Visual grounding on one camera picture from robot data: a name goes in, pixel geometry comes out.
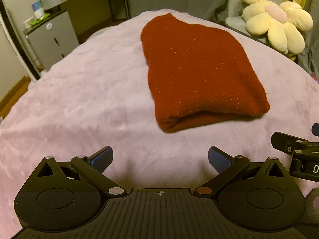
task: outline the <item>wooden floor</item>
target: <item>wooden floor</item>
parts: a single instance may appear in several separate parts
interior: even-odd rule
[[[106,28],[106,27],[110,27],[110,26],[115,26],[115,25],[119,25],[120,23],[124,22],[125,20],[118,20],[118,21],[112,21],[112,19],[108,19],[96,26],[94,26],[93,28],[90,28],[89,30],[87,30],[86,32],[78,35],[78,41],[80,44],[83,44],[85,41],[87,41],[87,39],[94,34],[95,32],[97,32],[100,29]]]
[[[28,76],[24,76],[18,81],[11,90],[0,100],[0,116],[5,118],[10,112],[12,106],[16,104],[18,99],[28,91],[28,85],[31,79]]]

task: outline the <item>black circular disc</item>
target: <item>black circular disc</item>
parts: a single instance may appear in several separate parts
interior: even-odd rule
[[[78,227],[92,219],[102,205],[101,195],[92,185],[78,181],[37,178],[37,183],[20,191],[14,210],[23,226],[44,231]]]
[[[272,209],[279,207],[283,203],[284,198],[278,191],[267,188],[258,188],[249,191],[246,194],[246,200],[254,207]]]
[[[235,223],[259,231],[286,229],[302,217],[306,208],[299,188],[283,186],[278,177],[232,183],[221,191],[219,205]]]
[[[38,204],[47,209],[58,209],[66,207],[74,200],[74,194],[71,191],[61,188],[48,189],[43,191],[37,197]]]

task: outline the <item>round knob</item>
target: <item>round knob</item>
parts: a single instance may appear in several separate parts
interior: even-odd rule
[[[51,30],[53,27],[52,23],[48,23],[47,26],[46,26],[46,29],[47,30]]]

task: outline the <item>drawer handle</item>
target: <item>drawer handle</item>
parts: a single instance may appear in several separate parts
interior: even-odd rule
[[[60,45],[60,44],[58,43],[58,41],[56,40],[56,38],[54,38],[54,41],[58,44],[58,46]]]

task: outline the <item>sparkly red fabric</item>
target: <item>sparkly red fabric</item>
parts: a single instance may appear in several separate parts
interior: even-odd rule
[[[163,131],[257,117],[270,109],[243,47],[229,32],[166,14],[147,23],[141,41]]]

